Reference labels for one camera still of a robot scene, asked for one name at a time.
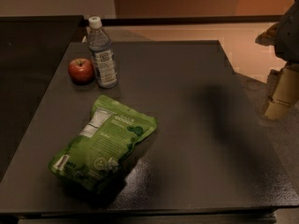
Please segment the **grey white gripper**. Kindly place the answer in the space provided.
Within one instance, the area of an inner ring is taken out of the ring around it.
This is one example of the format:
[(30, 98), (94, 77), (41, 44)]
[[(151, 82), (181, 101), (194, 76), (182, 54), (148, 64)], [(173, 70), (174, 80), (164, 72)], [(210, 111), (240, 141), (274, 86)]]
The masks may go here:
[(271, 120), (282, 119), (299, 101), (299, 64), (286, 63), (279, 71), (271, 69), (266, 90), (263, 115)]

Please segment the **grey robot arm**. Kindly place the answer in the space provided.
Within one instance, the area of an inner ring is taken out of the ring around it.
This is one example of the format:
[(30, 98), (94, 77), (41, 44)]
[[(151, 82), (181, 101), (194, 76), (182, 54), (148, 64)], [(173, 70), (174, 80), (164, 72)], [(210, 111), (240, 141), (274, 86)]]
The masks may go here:
[(279, 71), (271, 70), (267, 79), (267, 101), (263, 115), (282, 119), (299, 101), (299, 0), (278, 23), (258, 35), (255, 42), (273, 46), (275, 55), (286, 62)]

